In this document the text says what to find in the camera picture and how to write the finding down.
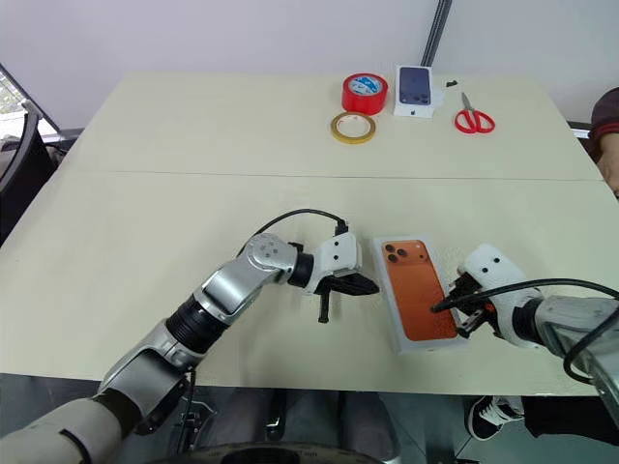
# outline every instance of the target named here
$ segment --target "person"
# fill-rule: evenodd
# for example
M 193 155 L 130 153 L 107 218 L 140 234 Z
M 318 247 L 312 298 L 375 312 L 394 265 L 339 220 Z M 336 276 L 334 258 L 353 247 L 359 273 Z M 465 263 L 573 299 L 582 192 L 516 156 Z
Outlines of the person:
M 469 408 L 466 429 L 485 441 L 514 421 L 536 438 L 569 434 L 619 446 L 619 429 L 597 396 L 483 396 Z
M 606 92 L 591 114 L 589 153 L 598 165 L 604 180 L 619 197 L 619 87 Z

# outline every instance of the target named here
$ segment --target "phone box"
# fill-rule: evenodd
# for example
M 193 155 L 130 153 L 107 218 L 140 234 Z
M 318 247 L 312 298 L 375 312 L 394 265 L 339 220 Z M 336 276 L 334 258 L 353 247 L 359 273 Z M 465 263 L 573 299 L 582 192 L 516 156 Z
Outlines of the phone box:
M 431 118 L 434 109 L 443 102 L 442 93 L 433 87 L 432 68 L 397 66 L 396 116 Z
M 398 310 L 398 303 L 394 293 L 394 289 L 389 278 L 387 270 L 386 260 L 383 257 L 383 248 L 389 244 L 389 242 L 404 242 L 404 241 L 421 241 L 427 250 L 427 255 L 434 267 L 441 288 L 444 295 L 448 295 L 449 287 L 447 280 L 442 275 L 441 270 L 437 266 L 438 260 L 432 249 L 432 246 L 427 239 L 417 236 L 395 236 L 395 237 L 377 237 L 371 241 L 371 255 L 376 269 L 376 274 L 379 280 L 381 293 L 389 307 L 389 314 L 392 326 L 392 332 L 394 334 L 394 341 L 396 345 L 396 351 L 401 354 L 419 351 L 434 351 L 440 348 L 462 346 L 466 343 L 466 339 L 456 335 L 453 338 L 440 338 L 432 340 L 412 340 L 410 339 L 403 328 L 402 320 Z M 450 309 L 456 325 L 459 326 L 460 319 L 456 309 Z

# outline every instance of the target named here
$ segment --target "tape roll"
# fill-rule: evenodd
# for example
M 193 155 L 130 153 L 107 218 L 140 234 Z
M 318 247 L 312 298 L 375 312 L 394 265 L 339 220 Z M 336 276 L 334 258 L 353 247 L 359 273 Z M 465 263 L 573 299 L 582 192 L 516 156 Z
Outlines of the tape roll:
M 341 91 L 341 106 L 346 111 L 376 114 L 385 107 L 387 81 L 381 76 L 360 72 L 344 80 Z
M 365 133 L 358 136 L 346 135 L 340 130 L 340 125 L 345 123 L 347 120 L 363 120 L 367 124 L 367 130 Z M 331 133 L 333 137 L 335 137 L 340 142 L 344 143 L 364 143 L 374 137 L 376 133 L 376 123 L 369 116 L 366 116 L 363 113 L 355 112 L 355 111 L 346 111 L 345 113 L 341 113 L 331 121 Z

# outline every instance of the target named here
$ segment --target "smartphone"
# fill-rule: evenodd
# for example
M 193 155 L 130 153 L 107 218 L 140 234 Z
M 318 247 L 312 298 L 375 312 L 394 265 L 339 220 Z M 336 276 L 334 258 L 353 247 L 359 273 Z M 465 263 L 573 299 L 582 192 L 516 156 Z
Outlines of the smartphone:
M 430 104 L 429 70 L 399 68 L 399 101 L 405 104 Z
M 412 341 L 455 338 L 451 311 L 430 311 L 445 294 L 424 242 L 385 242 L 381 248 L 406 337 Z

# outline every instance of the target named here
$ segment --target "red scissors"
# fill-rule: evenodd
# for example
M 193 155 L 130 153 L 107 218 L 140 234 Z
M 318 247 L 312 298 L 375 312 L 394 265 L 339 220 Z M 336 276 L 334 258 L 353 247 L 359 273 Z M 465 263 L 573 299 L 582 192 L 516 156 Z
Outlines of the red scissors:
M 459 111 L 454 120 L 456 128 L 460 132 L 464 133 L 489 133 L 494 131 L 494 121 L 487 114 L 475 109 L 471 102 L 466 98 L 464 92 L 462 92 L 462 103 L 464 109 Z M 463 117 L 466 124 L 462 124 L 458 119 Z

